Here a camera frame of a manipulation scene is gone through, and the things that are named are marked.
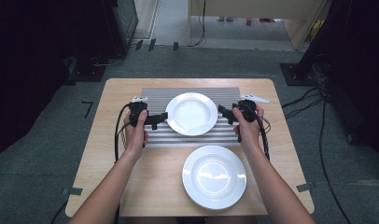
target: human hand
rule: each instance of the human hand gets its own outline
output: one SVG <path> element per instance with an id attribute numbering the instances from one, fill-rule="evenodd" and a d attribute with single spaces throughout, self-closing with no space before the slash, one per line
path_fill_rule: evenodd
<path id="1" fill-rule="evenodd" d="M 129 111 L 126 114 L 124 123 L 130 123 L 130 114 Z M 126 149 L 124 154 L 132 155 L 137 161 L 141 158 L 143 154 L 143 147 L 148 143 L 148 133 L 144 130 L 144 122 L 147 119 L 147 111 L 143 110 L 137 120 L 137 125 L 128 125 L 125 128 L 125 137 L 126 137 Z"/>
<path id="2" fill-rule="evenodd" d="M 260 125 L 254 120 L 253 122 L 248 122 L 243 117 L 242 111 L 238 108 L 234 108 L 233 115 L 238 119 L 239 125 L 237 125 L 233 130 L 236 134 L 241 134 L 242 142 L 241 146 L 246 148 L 253 148 L 259 146 L 259 136 L 260 136 Z M 264 110 L 260 105 L 256 107 L 257 115 L 263 118 Z"/>

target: finger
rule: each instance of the finger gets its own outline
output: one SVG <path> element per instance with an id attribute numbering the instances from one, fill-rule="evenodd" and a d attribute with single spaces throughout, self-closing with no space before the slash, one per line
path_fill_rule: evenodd
<path id="1" fill-rule="evenodd" d="M 138 120 L 137 120 L 137 126 L 138 126 L 138 125 L 140 125 L 141 127 L 144 126 L 144 122 L 145 122 L 146 119 L 147 119 L 147 115 L 148 115 L 148 113 L 147 113 L 146 110 L 143 110 L 143 111 L 140 113 L 139 118 L 138 118 Z"/>
<path id="2" fill-rule="evenodd" d="M 130 119 L 129 119 L 130 116 L 131 116 L 131 111 L 129 110 L 128 113 L 126 113 L 126 116 L 123 119 L 123 122 L 124 123 L 129 123 L 130 122 Z"/>
<path id="3" fill-rule="evenodd" d="M 239 132 L 240 132 L 240 126 L 237 125 L 236 127 L 234 127 L 233 131 L 235 132 L 236 135 L 239 134 Z"/>
<path id="4" fill-rule="evenodd" d="M 256 107 L 256 111 L 257 111 L 257 115 L 258 115 L 260 118 L 263 118 L 264 110 L 263 110 L 263 108 L 262 108 L 260 105 L 257 105 L 257 107 Z"/>
<path id="5" fill-rule="evenodd" d="M 144 131 L 144 139 L 148 139 L 149 135 L 147 131 Z"/>
<path id="6" fill-rule="evenodd" d="M 233 109 L 233 115 L 238 119 L 239 123 L 247 122 L 243 117 L 242 111 L 236 107 Z"/>

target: white plate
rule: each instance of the white plate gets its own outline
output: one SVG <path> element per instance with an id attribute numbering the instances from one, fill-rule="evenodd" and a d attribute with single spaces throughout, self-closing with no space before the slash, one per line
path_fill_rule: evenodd
<path id="1" fill-rule="evenodd" d="M 217 107 L 210 98 L 200 93 L 178 95 L 166 107 L 169 126 L 178 133 L 195 136 L 207 133 L 218 118 Z"/>
<path id="2" fill-rule="evenodd" d="M 227 148 L 200 147 L 184 163 L 183 183 L 188 195 L 200 206 L 224 209 L 242 197 L 246 188 L 246 170 Z"/>

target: vr controller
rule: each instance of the vr controller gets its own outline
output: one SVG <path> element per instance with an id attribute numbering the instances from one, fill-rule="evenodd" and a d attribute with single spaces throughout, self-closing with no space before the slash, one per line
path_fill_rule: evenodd
<path id="1" fill-rule="evenodd" d="M 148 113 L 147 104 L 143 102 L 146 100 L 147 100 L 147 97 L 144 97 L 144 98 L 134 97 L 132 102 L 129 105 L 129 108 L 131 109 L 129 120 L 131 121 L 131 124 L 134 127 L 137 125 L 137 121 L 139 119 L 140 113 L 143 110 L 146 110 Z M 151 125 L 152 130 L 157 130 L 158 129 L 157 125 L 161 122 L 164 122 L 167 118 L 168 118 L 167 112 L 161 113 L 160 115 L 147 116 L 147 119 L 144 125 Z"/>
<path id="2" fill-rule="evenodd" d="M 238 104 L 232 104 L 232 109 L 238 108 L 240 111 L 242 111 L 243 117 L 248 122 L 253 122 L 256 120 L 256 103 L 254 101 L 250 100 L 241 100 L 238 101 Z M 233 111 L 230 109 L 225 108 L 222 105 L 218 105 L 218 112 L 221 113 L 222 117 L 226 118 L 228 120 L 229 124 L 233 124 L 233 122 L 238 122 L 238 119 L 233 115 Z M 238 142 L 242 142 L 242 137 L 239 134 L 238 136 Z"/>

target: ribbed metal plate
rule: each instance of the ribbed metal plate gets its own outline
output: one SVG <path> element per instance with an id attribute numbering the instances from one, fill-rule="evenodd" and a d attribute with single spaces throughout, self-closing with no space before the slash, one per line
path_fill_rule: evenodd
<path id="1" fill-rule="evenodd" d="M 240 100 L 239 88 L 144 88 L 142 97 L 148 97 L 149 114 L 155 115 L 165 112 L 166 106 L 173 98 L 186 92 L 198 92 L 209 97 L 216 106 L 223 105 L 229 109 L 232 108 L 232 103 Z M 186 136 L 175 132 L 164 122 L 159 124 L 158 130 L 155 131 L 151 130 L 150 126 L 146 127 L 149 134 L 147 147 L 239 146 L 233 127 L 228 124 L 227 119 L 218 114 L 217 123 L 209 132 L 198 136 Z"/>

